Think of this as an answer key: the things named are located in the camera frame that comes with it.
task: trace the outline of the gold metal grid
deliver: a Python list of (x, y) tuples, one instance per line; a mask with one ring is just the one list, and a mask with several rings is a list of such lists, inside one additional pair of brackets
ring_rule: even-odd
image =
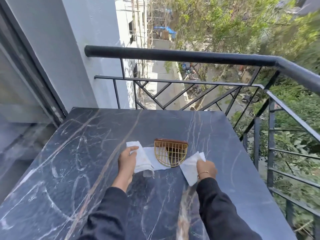
[(188, 149), (186, 141), (167, 139), (154, 140), (154, 154), (157, 160), (167, 167), (179, 166), (185, 159)]

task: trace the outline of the gold bracelet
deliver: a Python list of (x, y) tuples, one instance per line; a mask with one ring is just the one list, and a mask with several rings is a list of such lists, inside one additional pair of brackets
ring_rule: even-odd
[[(209, 172), (208, 172), (208, 171), (204, 171), (204, 172), (201, 172), (201, 173), (209, 173)], [(199, 175), (200, 175), (201, 173), (198, 174), (198, 179), (199, 179)]]

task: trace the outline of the black marble surface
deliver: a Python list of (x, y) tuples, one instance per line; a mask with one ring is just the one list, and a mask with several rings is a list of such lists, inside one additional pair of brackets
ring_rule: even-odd
[[(127, 141), (186, 140), (188, 155), (204, 152), (238, 214), (263, 239), (294, 239), (229, 121), (221, 112), (75, 108), (0, 206), (3, 240), (75, 239), (117, 172)], [(127, 239), (208, 239), (195, 186), (180, 167), (154, 178), (137, 173)]]

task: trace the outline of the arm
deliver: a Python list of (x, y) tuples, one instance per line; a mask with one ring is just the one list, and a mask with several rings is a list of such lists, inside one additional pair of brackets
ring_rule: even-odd
[(259, 234), (250, 229), (237, 214), (230, 198), (223, 193), (215, 175), (214, 163), (199, 160), (197, 163), (199, 182), (199, 213), (208, 236), (214, 240), (262, 240)]
[(88, 216), (78, 240), (125, 240), (129, 199), (126, 190), (132, 181), (136, 155), (125, 149), (118, 159), (118, 175), (112, 186), (106, 190), (98, 209)]

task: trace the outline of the metal railing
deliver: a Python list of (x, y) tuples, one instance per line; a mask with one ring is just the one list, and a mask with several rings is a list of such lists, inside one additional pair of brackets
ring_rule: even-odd
[[(260, 131), (261, 131), (261, 117), (262, 114), (267, 111), (268, 113), (268, 156), (267, 156), (267, 180), (266, 185), (271, 194), (277, 194), (282, 197), (286, 201), (285, 207), (285, 217), (288, 224), (293, 228), (293, 220), (294, 220), (294, 207), (296, 205), (305, 211), (311, 213), (313, 215), (313, 238), (320, 240), (320, 212), (311, 208), (306, 203), (297, 201), (294, 198), (283, 194), (279, 190), (274, 188), (274, 173), (280, 174), (284, 177), (287, 177), (291, 180), (295, 180), (306, 185), (310, 185), (314, 188), (320, 189), (320, 185), (297, 177), (292, 174), (288, 174), (286, 172), (282, 172), (274, 168), (274, 159), (275, 153), (283, 153), (290, 154), (299, 157), (305, 157), (308, 159), (320, 160), (319, 157), (313, 155), (307, 155), (297, 152), (286, 151), (282, 149), (276, 148), (274, 135), (275, 132), (288, 131), (288, 132), (307, 132), (309, 133), (318, 143), (320, 143), (320, 135), (312, 129), (305, 121), (303, 121), (297, 114), (295, 114), (287, 105), (284, 104), (281, 100), (279, 100), (274, 94), (269, 91), (269, 88), (276, 82), (278, 76), (280, 74), (285, 74), (290, 76), (299, 84), (302, 84), (307, 89), (312, 92), (320, 95), (320, 76), (284, 59), (276, 56), (260, 56), (260, 55), (243, 55), (243, 54), (222, 54), (222, 53), (210, 53), (210, 52), (191, 52), (191, 51), (179, 51), (179, 50), (157, 50), (157, 49), (140, 49), (140, 48), (121, 48), (121, 47), (101, 47), (101, 46), (86, 46), (85, 54), (88, 57), (106, 57), (106, 58), (118, 58), (121, 61), (122, 67), (122, 77), (112, 77), (112, 76), (101, 76), (96, 75), (95, 79), (111, 79), (113, 80), (114, 90), (116, 94), (118, 108), (120, 109), (119, 96), (117, 90), (117, 80), (126, 80), (133, 81), (134, 83), (134, 100), (135, 100), (135, 108), (138, 109), (138, 106), (141, 109), (146, 109), (146, 107), (139, 101), (137, 97), (136, 87), (140, 88), (143, 92), (145, 92), (161, 109), (166, 110), (167, 107), (172, 104), (175, 100), (177, 100), (180, 96), (182, 96), (185, 92), (188, 92), (195, 85), (205, 85), (206, 89), (204, 89), (196, 98), (194, 98), (191, 102), (187, 103), (185, 106), (181, 107), (180, 110), (185, 110), (199, 99), (206, 96), (209, 92), (217, 89), (219, 86), (232, 86), (226, 90), (223, 94), (214, 98), (208, 104), (202, 106), (198, 110), (206, 110), (211, 108), (213, 105), (216, 105), (221, 111), (218, 102), (224, 99), (226, 96), (231, 96), (231, 100), (229, 102), (228, 107), (226, 108), (225, 115), (227, 116), (230, 112), (231, 107), (236, 101), (240, 90), (243, 87), (251, 87), (255, 88), (253, 96), (251, 96), (250, 100), (246, 104), (243, 109), (240, 117), (234, 124), (234, 129), (238, 126), (239, 121), (242, 117), (247, 113), (250, 104), (253, 103), (253, 98), (260, 94), (265, 93), (268, 96), (268, 99), (263, 103), (258, 112), (253, 116), (249, 125), (243, 131), (240, 136), (240, 140), (243, 142), (244, 148), (247, 150), (248, 145), (248, 133), (251, 129), (254, 130), (253, 138), (253, 163), (254, 166), (259, 169), (259, 149), (260, 149)], [(253, 75), (248, 83), (230, 83), (230, 82), (207, 82), (200, 80), (159, 80), (159, 79), (141, 79), (141, 78), (131, 78), (125, 77), (124, 68), (123, 68), (123, 60), (122, 59), (140, 59), (140, 60), (162, 60), (162, 61), (185, 61), (185, 62), (197, 62), (197, 63), (214, 63), (214, 64), (234, 64), (234, 65), (247, 65), (247, 66), (256, 66)], [(266, 86), (261, 84), (254, 84), (255, 79), (257, 78), (261, 68), (265, 67), (274, 67), (276, 68), (276, 72), (270, 78), (269, 82)], [(147, 89), (146, 85), (150, 82), (157, 83), (166, 83), (165, 86), (162, 87), (156, 94), (152, 95)], [(171, 84), (184, 84), (185, 88), (179, 92), (176, 96), (174, 96), (171, 100), (162, 104), (157, 97), (164, 92)], [(302, 129), (278, 129), (275, 128), (275, 114), (278, 111), (285, 111), (289, 114)]]

